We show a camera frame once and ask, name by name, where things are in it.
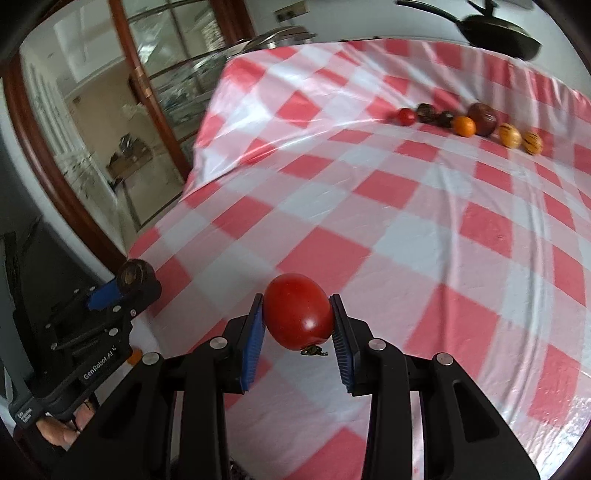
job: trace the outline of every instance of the frying pan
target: frying pan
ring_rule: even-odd
[[[462,35],[474,47],[497,51],[516,59],[532,60],[542,46],[523,28],[507,20],[494,17],[493,13],[498,4],[493,0],[486,0],[484,8],[469,1],[468,3],[482,15],[470,15],[464,20],[459,20],[445,10],[422,2],[398,0],[396,3],[447,18],[456,24]]]

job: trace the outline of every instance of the red tomato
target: red tomato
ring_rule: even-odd
[[[410,108],[401,108],[398,112],[398,121],[404,127],[410,127],[417,121],[417,114]]]
[[[279,275],[269,283],[262,312],[269,333],[289,350],[320,345],[333,331],[332,308],[326,293],[298,273]]]

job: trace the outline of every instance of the black handle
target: black handle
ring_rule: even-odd
[[[381,351],[365,346],[378,360],[380,382],[371,397],[368,441],[362,480],[410,479],[413,475],[413,425],[406,356],[386,343]]]
[[[441,10],[441,8],[437,8],[429,4],[415,2],[414,0],[398,0],[396,4],[402,5],[404,7],[416,8],[417,10],[423,10],[424,12],[429,12],[430,14],[439,15],[440,17],[447,18],[449,21],[454,22],[456,25],[460,25],[462,23],[461,20],[454,17],[452,14],[449,14],[445,10]]]
[[[499,4],[495,2],[495,0],[485,0],[484,8],[480,7],[479,5],[476,5],[474,2],[471,2],[470,0],[468,0],[468,3],[485,17],[494,17],[495,8],[499,6]]]

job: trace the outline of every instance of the finger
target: finger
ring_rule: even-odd
[[[84,430],[88,425],[88,422],[90,422],[95,415],[95,412],[86,403],[83,403],[78,410],[76,410],[74,415],[76,417],[76,426],[80,430]]]
[[[78,438],[79,433],[75,432],[74,430],[70,430],[68,428],[66,428],[63,432],[63,440],[64,442],[66,442],[68,445],[72,445],[72,443],[74,443],[76,441],[76,439]]]
[[[66,440],[64,432],[68,428],[53,417],[44,417],[37,420],[37,428],[45,440],[57,447],[64,447]]]

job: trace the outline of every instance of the ceiling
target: ceiling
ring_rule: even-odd
[[[76,0],[25,40],[67,96],[123,59],[107,0]]]

